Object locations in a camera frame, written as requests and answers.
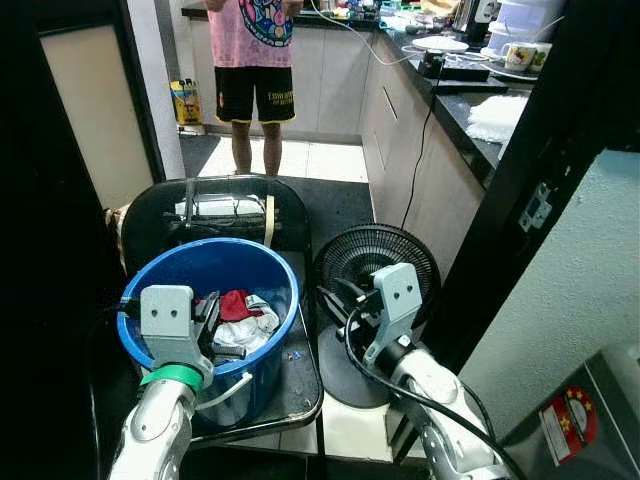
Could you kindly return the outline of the red garment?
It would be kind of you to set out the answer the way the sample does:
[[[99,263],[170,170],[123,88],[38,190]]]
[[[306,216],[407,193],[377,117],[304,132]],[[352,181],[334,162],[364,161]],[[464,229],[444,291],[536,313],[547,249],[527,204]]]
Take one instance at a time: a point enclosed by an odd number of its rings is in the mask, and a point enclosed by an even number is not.
[[[241,323],[247,317],[259,316],[259,311],[250,307],[250,293],[237,289],[221,294],[218,305],[219,323]]]

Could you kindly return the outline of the white flat box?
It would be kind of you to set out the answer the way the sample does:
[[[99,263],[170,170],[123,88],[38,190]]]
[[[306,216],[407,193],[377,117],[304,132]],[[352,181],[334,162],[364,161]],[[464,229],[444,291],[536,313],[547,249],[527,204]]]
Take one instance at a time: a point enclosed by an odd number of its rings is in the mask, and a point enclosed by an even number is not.
[[[196,195],[175,205],[175,212],[192,218],[264,218],[266,201],[253,195]]]

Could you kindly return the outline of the white patterned mug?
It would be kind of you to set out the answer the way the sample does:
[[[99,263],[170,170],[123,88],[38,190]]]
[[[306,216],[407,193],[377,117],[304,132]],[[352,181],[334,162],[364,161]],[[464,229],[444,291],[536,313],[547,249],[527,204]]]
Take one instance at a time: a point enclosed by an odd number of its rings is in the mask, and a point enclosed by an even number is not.
[[[552,44],[548,42],[508,42],[502,47],[502,65],[509,72],[539,74]]]

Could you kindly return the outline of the blue plastic bucket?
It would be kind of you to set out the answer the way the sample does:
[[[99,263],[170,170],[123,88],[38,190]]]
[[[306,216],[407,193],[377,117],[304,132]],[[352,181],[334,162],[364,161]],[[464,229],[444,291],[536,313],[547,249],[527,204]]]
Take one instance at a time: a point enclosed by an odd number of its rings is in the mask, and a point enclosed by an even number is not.
[[[206,294],[243,289],[270,303],[280,326],[268,343],[241,361],[214,366],[209,387],[198,392],[210,403],[195,412],[205,433],[246,428],[278,398],[285,344],[300,315],[300,279],[291,265],[264,244],[238,238],[210,238],[180,244],[142,266],[125,284],[122,302],[140,300],[148,285],[187,285],[195,301]]]

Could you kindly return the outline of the black countertop scale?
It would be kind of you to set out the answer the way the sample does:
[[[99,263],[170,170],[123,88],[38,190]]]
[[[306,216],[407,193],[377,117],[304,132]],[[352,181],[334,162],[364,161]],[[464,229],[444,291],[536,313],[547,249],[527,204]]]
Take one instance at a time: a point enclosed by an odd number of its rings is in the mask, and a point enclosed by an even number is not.
[[[426,51],[417,65],[417,73],[428,81],[445,82],[485,83],[490,76],[483,64],[442,51]]]

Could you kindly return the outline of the black floor fan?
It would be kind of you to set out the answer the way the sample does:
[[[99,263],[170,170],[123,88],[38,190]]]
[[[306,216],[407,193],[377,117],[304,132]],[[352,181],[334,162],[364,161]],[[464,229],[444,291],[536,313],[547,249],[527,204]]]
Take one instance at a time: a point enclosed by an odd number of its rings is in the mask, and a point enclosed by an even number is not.
[[[340,291],[342,285],[374,288],[372,274],[397,262],[415,265],[421,288],[422,307],[412,324],[410,338],[419,338],[422,325],[436,310],[436,298],[442,288],[442,270],[424,242],[407,230],[381,223],[357,225],[343,230],[320,248],[314,262],[314,275],[319,284]],[[383,407],[389,403],[387,388],[367,379],[346,356],[346,339],[342,329],[323,316],[325,302],[314,287],[317,316],[323,329],[317,334],[317,365],[326,393],[335,401],[361,410]]]

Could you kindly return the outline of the person in pink shirt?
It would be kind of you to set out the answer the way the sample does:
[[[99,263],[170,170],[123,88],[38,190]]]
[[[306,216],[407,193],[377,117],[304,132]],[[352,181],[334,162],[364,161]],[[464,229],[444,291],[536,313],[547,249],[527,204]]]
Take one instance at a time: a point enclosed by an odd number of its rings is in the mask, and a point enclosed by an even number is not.
[[[237,174],[251,173],[250,131],[262,131],[262,164],[275,177],[282,127],[294,118],[294,19],[302,0],[204,0],[215,79],[215,116],[230,125]]]

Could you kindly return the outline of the grey washing machine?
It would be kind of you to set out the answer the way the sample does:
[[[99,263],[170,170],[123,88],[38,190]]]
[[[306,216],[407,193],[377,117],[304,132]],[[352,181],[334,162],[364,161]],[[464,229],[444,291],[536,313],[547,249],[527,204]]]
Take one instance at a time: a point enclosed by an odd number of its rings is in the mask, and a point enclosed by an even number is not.
[[[594,443],[557,466],[541,431],[538,411],[566,387],[588,390],[598,407]],[[527,480],[640,480],[640,346],[607,346],[572,371],[502,439]]]

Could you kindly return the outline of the white rice cooker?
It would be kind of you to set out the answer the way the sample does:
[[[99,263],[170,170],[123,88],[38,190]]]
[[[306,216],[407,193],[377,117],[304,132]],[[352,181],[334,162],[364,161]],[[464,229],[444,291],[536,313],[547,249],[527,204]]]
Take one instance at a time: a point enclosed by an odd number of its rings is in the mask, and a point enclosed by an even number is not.
[[[550,42],[567,0],[499,0],[486,50],[499,52],[512,42]]]

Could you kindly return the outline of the black chair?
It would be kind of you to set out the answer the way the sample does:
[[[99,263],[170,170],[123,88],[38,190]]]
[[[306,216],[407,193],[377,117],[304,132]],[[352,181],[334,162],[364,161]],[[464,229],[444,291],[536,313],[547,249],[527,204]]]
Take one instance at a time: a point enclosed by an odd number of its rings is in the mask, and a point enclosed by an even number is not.
[[[257,196],[266,201],[265,216],[192,218],[175,212],[175,205],[196,195]],[[197,448],[301,428],[315,419],[323,401],[305,316],[305,273],[312,252],[310,216],[293,188],[265,175],[168,180],[148,187],[134,198],[120,223],[122,255],[129,278],[160,253],[180,244],[221,237],[264,244],[279,253],[300,279],[300,315],[285,344],[285,365],[276,389],[278,398],[269,404],[268,411],[246,428],[210,434],[195,426],[192,444]]]

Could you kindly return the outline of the beige door panel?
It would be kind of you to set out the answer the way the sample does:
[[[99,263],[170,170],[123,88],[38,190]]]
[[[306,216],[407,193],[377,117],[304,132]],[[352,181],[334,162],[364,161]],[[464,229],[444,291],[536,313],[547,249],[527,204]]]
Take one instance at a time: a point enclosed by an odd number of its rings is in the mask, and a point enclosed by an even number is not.
[[[76,137],[97,200],[124,207],[168,179],[148,70],[131,5],[140,0],[27,0],[52,81]]]

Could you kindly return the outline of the white folded cloth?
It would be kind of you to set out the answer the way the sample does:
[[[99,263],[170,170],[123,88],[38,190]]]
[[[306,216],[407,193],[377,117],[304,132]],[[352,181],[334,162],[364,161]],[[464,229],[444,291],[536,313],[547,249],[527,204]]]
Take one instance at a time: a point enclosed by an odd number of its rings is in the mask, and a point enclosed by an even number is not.
[[[465,133],[472,140],[506,145],[527,105],[525,96],[489,97],[468,111]]]

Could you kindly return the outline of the white garment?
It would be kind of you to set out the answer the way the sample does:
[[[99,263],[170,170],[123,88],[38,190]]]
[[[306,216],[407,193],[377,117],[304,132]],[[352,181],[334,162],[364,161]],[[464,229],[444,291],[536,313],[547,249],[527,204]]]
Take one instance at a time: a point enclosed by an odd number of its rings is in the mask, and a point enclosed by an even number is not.
[[[280,319],[270,303],[256,294],[250,294],[250,307],[259,311],[259,316],[247,317],[241,323],[219,323],[212,339],[242,344],[248,349],[247,356],[264,347],[278,330]]]

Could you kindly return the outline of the red round washer sticker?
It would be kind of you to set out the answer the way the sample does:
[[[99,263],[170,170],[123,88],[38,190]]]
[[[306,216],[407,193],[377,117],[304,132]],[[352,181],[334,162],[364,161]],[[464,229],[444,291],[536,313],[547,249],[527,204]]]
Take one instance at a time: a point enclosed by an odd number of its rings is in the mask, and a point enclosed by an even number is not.
[[[557,466],[595,442],[600,422],[596,402],[582,387],[566,387],[554,394],[538,411],[538,420]]]

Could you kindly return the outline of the white round plate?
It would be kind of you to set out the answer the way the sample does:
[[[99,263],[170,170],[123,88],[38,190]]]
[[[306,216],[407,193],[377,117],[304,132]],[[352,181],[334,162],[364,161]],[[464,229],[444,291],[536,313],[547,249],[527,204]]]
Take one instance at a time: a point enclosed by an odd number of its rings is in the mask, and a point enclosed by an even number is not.
[[[466,42],[444,35],[413,38],[411,46],[413,49],[425,52],[466,52],[468,50]]]

